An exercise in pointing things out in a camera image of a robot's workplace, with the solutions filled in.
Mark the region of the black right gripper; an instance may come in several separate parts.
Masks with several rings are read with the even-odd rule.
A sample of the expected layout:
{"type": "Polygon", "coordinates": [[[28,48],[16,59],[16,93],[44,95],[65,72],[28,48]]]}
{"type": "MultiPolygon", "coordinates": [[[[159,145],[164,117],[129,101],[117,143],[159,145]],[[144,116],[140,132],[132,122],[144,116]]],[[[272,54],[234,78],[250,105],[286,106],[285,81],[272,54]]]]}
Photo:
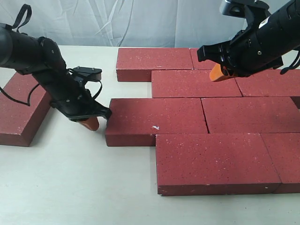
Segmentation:
{"type": "Polygon", "coordinates": [[[211,60],[212,82],[249,77],[283,65],[282,56],[300,46],[300,15],[272,14],[241,30],[230,40],[203,45],[197,50],[199,62],[211,60]]]}

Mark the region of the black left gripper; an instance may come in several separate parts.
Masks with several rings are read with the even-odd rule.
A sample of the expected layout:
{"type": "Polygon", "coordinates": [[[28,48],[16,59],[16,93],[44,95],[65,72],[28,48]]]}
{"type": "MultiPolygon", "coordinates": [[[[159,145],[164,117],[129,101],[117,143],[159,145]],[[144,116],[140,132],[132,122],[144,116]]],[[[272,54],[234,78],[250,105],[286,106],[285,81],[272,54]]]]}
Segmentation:
{"type": "Polygon", "coordinates": [[[108,120],[112,114],[108,107],[96,101],[102,87],[92,95],[89,89],[79,86],[68,70],[64,72],[52,70],[43,74],[42,86],[52,98],[52,107],[88,130],[97,131],[99,129],[97,117],[108,120]]]}

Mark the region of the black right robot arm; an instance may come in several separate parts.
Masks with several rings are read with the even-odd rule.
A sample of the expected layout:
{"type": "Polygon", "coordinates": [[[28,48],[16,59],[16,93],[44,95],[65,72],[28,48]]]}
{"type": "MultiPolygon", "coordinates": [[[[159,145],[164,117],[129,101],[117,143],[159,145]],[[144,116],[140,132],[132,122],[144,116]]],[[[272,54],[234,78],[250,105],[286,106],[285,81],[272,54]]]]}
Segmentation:
{"type": "Polygon", "coordinates": [[[197,50],[199,62],[215,62],[210,72],[213,82],[280,68],[284,54],[300,50],[298,0],[287,2],[273,14],[269,12],[269,5],[261,0],[224,0],[220,12],[246,19],[247,27],[231,40],[203,45],[197,50]]]}

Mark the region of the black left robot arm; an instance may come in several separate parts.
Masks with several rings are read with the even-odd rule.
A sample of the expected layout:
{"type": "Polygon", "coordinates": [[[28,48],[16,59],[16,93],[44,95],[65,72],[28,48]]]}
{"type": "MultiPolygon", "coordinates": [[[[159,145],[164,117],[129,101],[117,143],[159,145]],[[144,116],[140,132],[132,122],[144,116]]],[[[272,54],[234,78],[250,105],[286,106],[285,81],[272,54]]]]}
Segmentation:
{"type": "Polygon", "coordinates": [[[108,120],[112,111],[96,101],[87,82],[100,82],[102,70],[91,67],[67,68],[58,45],[45,37],[33,38],[0,25],[0,66],[21,75],[32,75],[50,95],[51,107],[70,121],[87,129],[99,128],[98,117],[108,120]]]}

